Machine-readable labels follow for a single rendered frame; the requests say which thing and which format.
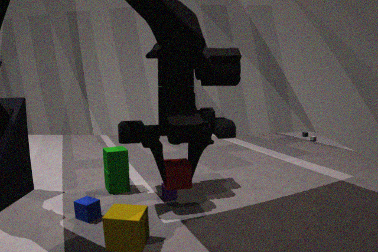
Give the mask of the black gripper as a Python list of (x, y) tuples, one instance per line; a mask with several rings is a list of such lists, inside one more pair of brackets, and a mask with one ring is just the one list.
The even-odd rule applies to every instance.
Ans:
[[(185, 105), (186, 99), (195, 99), (194, 86), (187, 87), (158, 87), (158, 125), (144, 125), (141, 120), (121, 121), (118, 124), (120, 144), (142, 143), (144, 148), (150, 148), (163, 182), (166, 181), (165, 163), (162, 154), (160, 136), (166, 136), (166, 131), (160, 131), (160, 114), (165, 99), (173, 99), (173, 105)], [(213, 145), (212, 133), (218, 139), (232, 139), (236, 137), (236, 127), (232, 120), (216, 117), (215, 131), (202, 134), (200, 143), (188, 143), (188, 160), (192, 164), (192, 178), (202, 152), (208, 145)]]

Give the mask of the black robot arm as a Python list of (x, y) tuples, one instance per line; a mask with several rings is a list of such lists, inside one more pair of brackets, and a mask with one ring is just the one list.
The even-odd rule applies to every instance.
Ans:
[[(236, 86), (240, 82), (238, 48), (207, 48), (196, 14), (179, 0), (125, 0), (150, 26), (156, 43), (146, 58), (158, 58), (158, 86), (194, 85), (194, 71), (202, 86)], [(193, 102), (192, 102), (193, 100)], [(167, 101), (167, 103), (165, 102)], [(165, 99), (160, 131), (168, 142), (200, 143), (202, 134), (215, 131), (212, 107), (197, 110), (195, 99), (173, 105)]]

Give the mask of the blue cube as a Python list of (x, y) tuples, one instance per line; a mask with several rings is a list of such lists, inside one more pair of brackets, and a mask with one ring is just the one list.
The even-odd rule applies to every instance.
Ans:
[(102, 216), (100, 200), (85, 196), (74, 201), (75, 218), (90, 223)]

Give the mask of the purple cube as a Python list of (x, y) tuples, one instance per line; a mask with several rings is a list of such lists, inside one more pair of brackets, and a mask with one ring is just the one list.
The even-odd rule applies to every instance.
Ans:
[(161, 186), (162, 186), (162, 197), (164, 200), (178, 199), (177, 190), (167, 191), (164, 183), (162, 183)]

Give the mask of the yellow cube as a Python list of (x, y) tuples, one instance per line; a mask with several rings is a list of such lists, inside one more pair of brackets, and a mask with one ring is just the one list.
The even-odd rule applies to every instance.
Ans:
[(113, 204), (102, 220), (106, 251), (143, 252), (149, 238), (147, 205)]

